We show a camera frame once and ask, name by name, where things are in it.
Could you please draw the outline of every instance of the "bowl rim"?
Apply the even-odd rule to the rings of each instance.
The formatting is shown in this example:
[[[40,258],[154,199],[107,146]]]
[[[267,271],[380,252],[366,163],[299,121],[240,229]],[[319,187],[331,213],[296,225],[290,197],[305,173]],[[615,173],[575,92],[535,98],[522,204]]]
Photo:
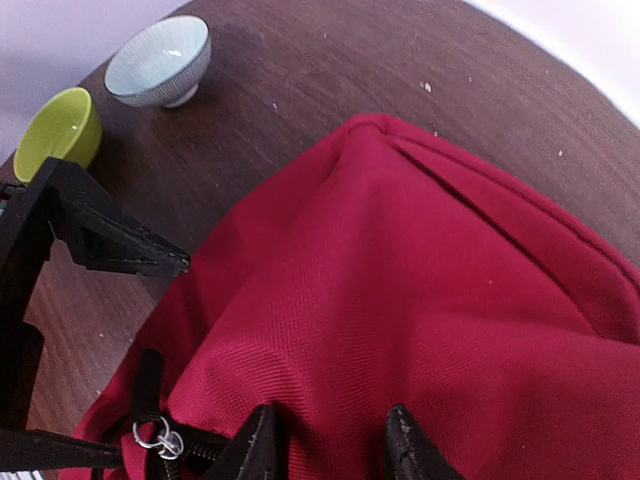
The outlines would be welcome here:
[[[76,131],[75,135],[69,141],[67,148],[65,148],[62,151],[62,153],[60,154],[61,159],[64,159],[64,157],[66,157],[69,154],[71,149],[78,142],[78,139],[80,138],[80,135],[82,135],[82,132],[86,128],[87,123],[89,122],[89,116],[91,115],[91,108],[93,106],[93,98],[91,97],[91,94],[89,93],[89,91],[86,88],[82,88],[82,87],[67,88],[66,90],[58,92],[53,97],[51,97],[47,101],[47,103],[45,103],[40,108],[40,110],[38,110],[38,113],[36,113],[33,116],[33,118],[31,119],[31,121],[29,122],[29,126],[27,127],[27,131],[22,136],[22,139],[20,140],[20,144],[18,145],[18,148],[16,149],[16,153],[13,155],[13,173],[15,174],[16,178],[18,180],[20,180],[21,182],[28,183],[28,182],[31,182],[33,180],[33,177],[27,180],[28,175],[21,175],[22,172],[18,172],[18,165],[20,164],[20,161],[19,161],[20,160],[20,152],[21,152],[22,147],[24,146],[24,142],[27,140],[27,137],[29,136],[29,134],[33,133],[33,128],[35,126],[36,120],[38,119],[38,117],[40,117],[40,115],[42,115],[42,113],[45,110],[47,110],[49,107],[51,107],[51,105],[53,105],[54,103],[57,103],[60,99],[66,97],[67,95],[69,95],[72,92],[81,93],[83,95],[83,97],[85,98],[86,103],[85,103],[85,109],[84,109],[84,113],[83,113],[83,116],[82,116],[82,120],[81,120],[80,124],[78,125],[78,130]]]
[[[194,54],[193,58],[191,58],[182,68],[180,68],[176,72],[172,73],[169,77],[167,77],[164,80],[156,83],[155,85],[152,85],[151,87],[143,88],[143,89],[138,90],[138,91],[136,91],[134,93],[127,93],[127,94],[116,93],[116,92],[112,91],[111,89],[109,89],[109,87],[107,86],[107,75],[109,74],[109,69],[111,68],[111,64],[113,63],[115,58],[118,55],[120,55],[122,50],[124,50],[124,48],[129,43],[131,43],[131,41],[135,40],[139,35],[143,34],[147,30],[155,27],[156,25],[159,25],[159,24],[162,24],[162,23],[166,23],[166,22],[170,22],[170,21],[175,20],[177,18],[190,18],[190,19],[193,19],[193,20],[198,20],[198,21],[202,22],[204,24],[205,28],[207,29],[207,35],[206,35],[206,37],[204,39],[204,42],[202,42],[202,46],[200,47],[200,50],[198,50]],[[156,88],[160,87],[161,85],[164,85],[169,80],[171,80],[172,78],[177,77],[182,72],[184,72],[187,68],[189,68],[191,66],[191,64],[194,62],[194,60],[196,58],[198,58],[202,54],[202,52],[205,50],[205,48],[207,48],[207,44],[209,43],[210,39],[211,39],[211,28],[209,28],[209,24],[203,18],[198,17],[196,15],[175,15],[175,16],[172,16],[172,17],[163,18],[161,20],[158,20],[157,22],[153,22],[151,25],[147,25],[146,27],[144,27],[144,28],[138,30],[136,33],[134,33],[126,42],[124,42],[120,46],[120,48],[118,48],[118,50],[116,50],[116,52],[112,55],[111,59],[109,60],[109,63],[107,64],[107,68],[105,69],[104,76],[102,78],[102,85],[104,86],[104,88],[105,88],[105,90],[107,92],[109,92],[114,97],[118,97],[118,98],[137,97],[138,95],[141,95],[143,93],[147,93],[147,92],[150,92],[151,90],[155,90]]]

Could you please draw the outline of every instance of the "red cloth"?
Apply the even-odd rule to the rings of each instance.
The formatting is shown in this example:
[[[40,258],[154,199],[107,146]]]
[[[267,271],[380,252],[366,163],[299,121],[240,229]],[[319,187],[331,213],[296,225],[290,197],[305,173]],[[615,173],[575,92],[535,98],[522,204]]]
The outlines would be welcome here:
[[[294,480],[381,478],[396,402],[469,479],[640,478],[638,285],[521,182],[357,117],[220,223],[77,435],[128,411],[154,348],[179,422],[232,436],[276,403]],[[123,448],[143,478],[144,450]]]

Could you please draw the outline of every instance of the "brown table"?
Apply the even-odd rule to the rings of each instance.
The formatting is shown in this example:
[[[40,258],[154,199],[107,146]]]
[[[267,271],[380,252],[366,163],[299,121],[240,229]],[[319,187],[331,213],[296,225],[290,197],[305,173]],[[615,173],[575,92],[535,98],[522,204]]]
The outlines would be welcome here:
[[[473,8],[196,0],[180,13],[205,18],[214,42],[188,105],[121,105],[104,66],[83,85],[105,128],[91,173],[189,252],[305,149],[352,115],[383,111],[519,177],[640,265],[640,133],[587,81]],[[54,246],[27,316],[47,342],[32,427],[72,431],[167,285],[84,271]]]

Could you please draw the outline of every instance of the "yellow-green bowl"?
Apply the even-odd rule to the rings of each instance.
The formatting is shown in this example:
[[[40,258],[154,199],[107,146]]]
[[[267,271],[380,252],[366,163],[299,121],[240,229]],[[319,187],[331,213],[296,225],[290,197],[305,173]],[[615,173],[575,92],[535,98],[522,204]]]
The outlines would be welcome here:
[[[102,139],[100,116],[84,88],[70,88],[49,100],[35,116],[13,157],[18,180],[29,183],[47,157],[87,168]]]

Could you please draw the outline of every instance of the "white bowl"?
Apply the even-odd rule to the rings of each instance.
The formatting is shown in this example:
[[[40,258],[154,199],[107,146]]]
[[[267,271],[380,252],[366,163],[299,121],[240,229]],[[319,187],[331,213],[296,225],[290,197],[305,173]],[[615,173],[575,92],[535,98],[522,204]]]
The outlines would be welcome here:
[[[170,17],[145,28],[113,56],[104,86],[134,107],[177,107],[187,102],[211,61],[211,35],[204,20]]]

